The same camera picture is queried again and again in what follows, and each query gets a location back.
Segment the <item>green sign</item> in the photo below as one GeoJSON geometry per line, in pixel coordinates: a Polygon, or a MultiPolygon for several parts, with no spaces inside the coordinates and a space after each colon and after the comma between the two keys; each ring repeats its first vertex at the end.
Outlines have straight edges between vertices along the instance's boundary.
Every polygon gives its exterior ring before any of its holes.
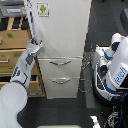
{"type": "Polygon", "coordinates": [[[8,36],[8,38],[13,38],[12,33],[8,33],[7,36],[8,36]]]}
{"type": "Polygon", "coordinates": [[[9,67],[9,69],[13,69],[12,67],[9,67]]]}

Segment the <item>white robot body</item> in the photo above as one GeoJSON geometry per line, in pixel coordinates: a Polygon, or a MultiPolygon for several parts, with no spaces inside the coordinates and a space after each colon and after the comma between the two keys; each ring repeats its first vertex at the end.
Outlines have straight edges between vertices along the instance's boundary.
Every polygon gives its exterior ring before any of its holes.
{"type": "Polygon", "coordinates": [[[119,44],[116,54],[113,56],[112,63],[109,67],[109,79],[116,88],[124,81],[128,74],[128,38],[125,37],[119,44]]]}
{"type": "Polygon", "coordinates": [[[21,128],[17,122],[17,114],[27,103],[27,92],[23,86],[11,82],[0,91],[0,127],[21,128]]]}
{"type": "Polygon", "coordinates": [[[96,48],[92,69],[95,89],[107,101],[119,99],[126,87],[122,83],[128,74],[128,38],[118,33],[112,36],[110,47],[96,48]]]}
{"type": "Polygon", "coordinates": [[[18,59],[10,82],[18,82],[27,89],[29,87],[31,70],[34,64],[34,58],[28,54],[27,50],[24,51],[18,59]]]}

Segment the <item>filing cabinet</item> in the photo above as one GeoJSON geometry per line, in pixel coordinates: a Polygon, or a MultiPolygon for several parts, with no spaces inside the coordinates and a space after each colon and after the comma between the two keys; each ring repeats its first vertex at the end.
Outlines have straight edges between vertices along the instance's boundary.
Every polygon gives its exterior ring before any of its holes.
{"type": "Polygon", "coordinates": [[[38,56],[48,99],[76,98],[91,0],[24,0],[32,29],[44,48],[38,56]]]}

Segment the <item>dark floor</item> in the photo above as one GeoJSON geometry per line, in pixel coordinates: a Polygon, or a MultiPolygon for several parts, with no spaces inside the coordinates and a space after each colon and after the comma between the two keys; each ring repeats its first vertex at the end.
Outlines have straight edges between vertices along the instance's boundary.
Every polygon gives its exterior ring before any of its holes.
{"type": "MultiPolygon", "coordinates": [[[[126,35],[120,22],[120,12],[127,6],[128,0],[106,0],[104,3],[92,0],[85,52],[92,51],[92,44],[110,45],[111,36],[116,32],[126,35]]],[[[82,73],[82,76],[90,74],[84,70],[82,73]]],[[[77,99],[28,98],[28,104],[18,121],[23,128],[36,128],[41,125],[79,125],[83,128],[92,128],[90,116],[95,115],[103,128],[106,119],[98,107],[88,107],[89,102],[92,102],[92,99],[80,91],[77,99]]]]}

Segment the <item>metal drawer handle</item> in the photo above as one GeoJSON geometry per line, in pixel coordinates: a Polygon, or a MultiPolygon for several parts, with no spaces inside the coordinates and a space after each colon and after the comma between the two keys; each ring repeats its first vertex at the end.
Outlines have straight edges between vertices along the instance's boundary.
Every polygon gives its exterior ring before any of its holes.
{"type": "Polygon", "coordinates": [[[67,83],[67,82],[69,82],[69,81],[70,81],[69,79],[65,79],[65,81],[52,80],[52,82],[55,82],[55,83],[57,83],[57,84],[65,84],[65,83],[67,83]]]}
{"type": "Polygon", "coordinates": [[[0,73],[0,75],[12,75],[13,72],[8,72],[8,73],[0,73]]]}
{"type": "Polygon", "coordinates": [[[66,62],[64,62],[64,63],[56,63],[56,62],[53,62],[53,61],[51,61],[50,63],[52,63],[52,64],[55,64],[55,65],[65,65],[65,64],[68,64],[68,63],[70,63],[71,62],[71,60],[67,60],[66,62]]]}
{"type": "Polygon", "coordinates": [[[8,63],[9,59],[5,60],[5,61],[0,61],[0,63],[8,63]]]}

